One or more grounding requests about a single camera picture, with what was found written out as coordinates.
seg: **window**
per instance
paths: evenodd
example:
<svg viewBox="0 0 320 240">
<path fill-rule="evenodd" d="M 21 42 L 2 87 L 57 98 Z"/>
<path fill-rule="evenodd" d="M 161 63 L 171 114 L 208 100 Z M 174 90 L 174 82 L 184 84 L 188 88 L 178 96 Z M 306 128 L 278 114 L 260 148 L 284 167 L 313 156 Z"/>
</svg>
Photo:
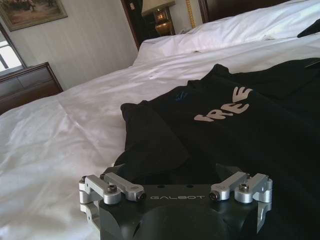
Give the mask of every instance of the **window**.
<svg viewBox="0 0 320 240">
<path fill-rule="evenodd" d="M 22 63 L 6 40 L 0 41 L 0 75 L 22 69 Z"/>
</svg>

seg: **drawer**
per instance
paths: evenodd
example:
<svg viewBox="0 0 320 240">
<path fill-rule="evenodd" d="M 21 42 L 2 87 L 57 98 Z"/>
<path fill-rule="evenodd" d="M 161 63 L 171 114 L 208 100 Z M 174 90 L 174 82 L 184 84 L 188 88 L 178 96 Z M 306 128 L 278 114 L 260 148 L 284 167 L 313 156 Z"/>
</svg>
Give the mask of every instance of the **drawer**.
<svg viewBox="0 0 320 240">
<path fill-rule="evenodd" d="M 0 82 L 0 98 L 23 90 L 18 78 L 10 78 Z"/>
<path fill-rule="evenodd" d="M 31 87 L 52 80 L 50 73 L 46 67 L 25 73 L 17 77 L 24 88 Z"/>
<path fill-rule="evenodd" d="M 10 109 L 19 107 L 37 99 L 56 95 L 60 92 L 60 89 L 52 80 L 10 96 L 2 97 L 0 98 L 0 115 Z"/>
</svg>

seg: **table lamp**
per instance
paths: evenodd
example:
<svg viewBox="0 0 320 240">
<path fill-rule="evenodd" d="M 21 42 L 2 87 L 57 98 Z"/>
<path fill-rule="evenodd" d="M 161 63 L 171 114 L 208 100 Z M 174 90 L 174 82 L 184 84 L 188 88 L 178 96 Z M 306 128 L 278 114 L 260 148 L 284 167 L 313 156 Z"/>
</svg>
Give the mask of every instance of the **table lamp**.
<svg viewBox="0 0 320 240">
<path fill-rule="evenodd" d="M 173 24 L 169 7 L 175 5 L 174 0 L 143 0 L 141 15 L 154 15 L 155 30 L 160 36 L 172 35 Z"/>
</svg>

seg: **door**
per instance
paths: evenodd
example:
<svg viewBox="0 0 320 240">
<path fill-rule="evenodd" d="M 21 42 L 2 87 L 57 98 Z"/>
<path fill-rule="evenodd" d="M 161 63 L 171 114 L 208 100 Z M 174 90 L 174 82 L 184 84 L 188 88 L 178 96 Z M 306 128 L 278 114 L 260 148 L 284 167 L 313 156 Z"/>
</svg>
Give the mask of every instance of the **door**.
<svg viewBox="0 0 320 240">
<path fill-rule="evenodd" d="M 153 14 L 142 17 L 143 0 L 121 0 L 137 48 L 146 39 L 160 37 Z"/>
</svg>

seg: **silver metal bracket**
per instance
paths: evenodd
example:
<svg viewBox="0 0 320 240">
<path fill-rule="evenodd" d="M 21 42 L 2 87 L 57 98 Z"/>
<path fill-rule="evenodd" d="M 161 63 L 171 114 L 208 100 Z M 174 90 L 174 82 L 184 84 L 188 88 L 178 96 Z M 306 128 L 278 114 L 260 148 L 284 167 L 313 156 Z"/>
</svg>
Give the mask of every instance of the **silver metal bracket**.
<svg viewBox="0 0 320 240">
<path fill-rule="evenodd" d="M 246 173 L 238 171 L 223 182 L 211 185 L 211 199 L 214 200 L 215 198 L 216 201 L 228 200 L 230 192 L 233 192 L 247 177 Z"/>
<path fill-rule="evenodd" d="M 101 201 L 114 205 L 121 201 L 122 193 L 129 201 L 138 202 L 145 198 L 141 185 L 133 184 L 113 172 L 104 175 L 104 180 L 95 175 L 83 177 L 79 181 L 80 211 L 86 213 L 87 221 L 100 231 L 99 210 L 94 204 Z"/>
<path fill-rule="evenodd" d="M 272 208 L 273 181 L 267 175 L 257 173 L 254 177 L 238 171 L 221 183 L 211 186 L 210 198 L 216 202 L 228 200 L 234 191 L 234 199 L 242 204 L 258 202 L 257 233 L 265 223 L 266 212 Z"/>
</svg>

